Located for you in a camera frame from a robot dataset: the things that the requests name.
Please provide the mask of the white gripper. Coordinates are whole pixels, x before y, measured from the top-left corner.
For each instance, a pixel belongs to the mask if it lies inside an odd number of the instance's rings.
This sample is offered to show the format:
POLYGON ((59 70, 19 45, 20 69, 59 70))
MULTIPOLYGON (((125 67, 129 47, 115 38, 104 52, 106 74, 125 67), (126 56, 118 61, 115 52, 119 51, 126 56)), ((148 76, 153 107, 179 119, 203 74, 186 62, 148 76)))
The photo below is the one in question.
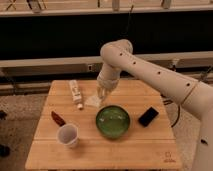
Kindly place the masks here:
POLYGON ((97 87, 97 94, 99 98, 102 98, 103 100, 107 98, 109 92, 108 91, 113 91, 117 85, 119 80, 118 79, 114 79, 114 80, 110 80, 110 79, 105 79, 102 78, 101 76, 97 77, 97 81, 100 87, 97 87))

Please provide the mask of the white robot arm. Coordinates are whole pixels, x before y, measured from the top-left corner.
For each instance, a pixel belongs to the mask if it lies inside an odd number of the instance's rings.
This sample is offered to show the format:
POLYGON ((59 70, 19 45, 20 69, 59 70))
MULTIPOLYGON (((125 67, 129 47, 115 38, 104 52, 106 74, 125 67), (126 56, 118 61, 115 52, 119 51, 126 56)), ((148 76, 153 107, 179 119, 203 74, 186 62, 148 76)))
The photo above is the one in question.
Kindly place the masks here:
POLYGON ((127 39, 104 44, 100 56, 103 66, 97 80, 107 91, 116 88, 120 73, 126 71, 201 121, 191 171, 213 171, 213 87, 134 56, 127 39))

